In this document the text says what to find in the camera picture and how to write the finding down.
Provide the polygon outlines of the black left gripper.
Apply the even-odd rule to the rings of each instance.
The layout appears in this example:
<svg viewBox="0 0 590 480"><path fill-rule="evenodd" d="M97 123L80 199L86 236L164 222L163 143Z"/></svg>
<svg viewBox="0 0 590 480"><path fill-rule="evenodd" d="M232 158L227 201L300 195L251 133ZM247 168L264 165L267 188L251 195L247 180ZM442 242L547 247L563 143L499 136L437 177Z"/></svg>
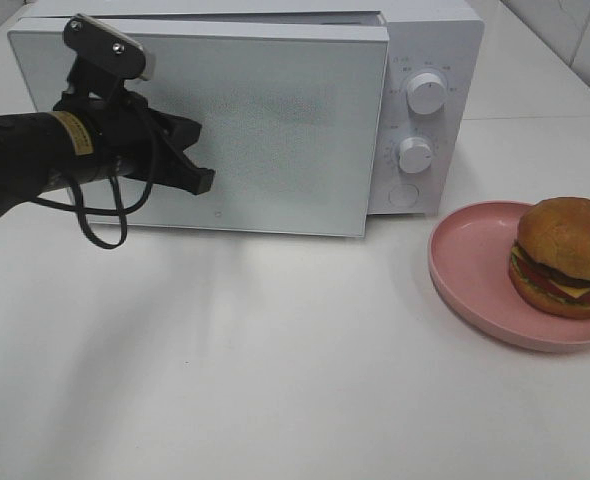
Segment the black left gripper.
<svg viewBox="0 0 590 480"><path fill-rule="evenodd" d="M202 125L197 121L152 109L138 94L129 94L116 104L67 97L53 109L81 120L102 160L116 164L120 176L193 195L204 194L212 187L213 169L197 167L184 154L167 155L162 140L164 134L174 147L185 152L199 141Z"/></svg>

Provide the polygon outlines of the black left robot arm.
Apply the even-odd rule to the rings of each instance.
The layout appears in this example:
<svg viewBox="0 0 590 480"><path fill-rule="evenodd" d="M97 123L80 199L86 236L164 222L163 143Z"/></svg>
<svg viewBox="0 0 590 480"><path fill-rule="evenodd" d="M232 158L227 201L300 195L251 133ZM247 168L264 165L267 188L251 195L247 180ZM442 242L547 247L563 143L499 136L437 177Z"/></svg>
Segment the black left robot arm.
<svg viewBox="0 0 590 480"><path fill-rule="evenodd" d="M204 194L215 172L184 153L200 132L134 92L114 102L66 96L50 112L0 115L0 217L43 193L120 176L143 182L144 195L155 185Z"/></svg>

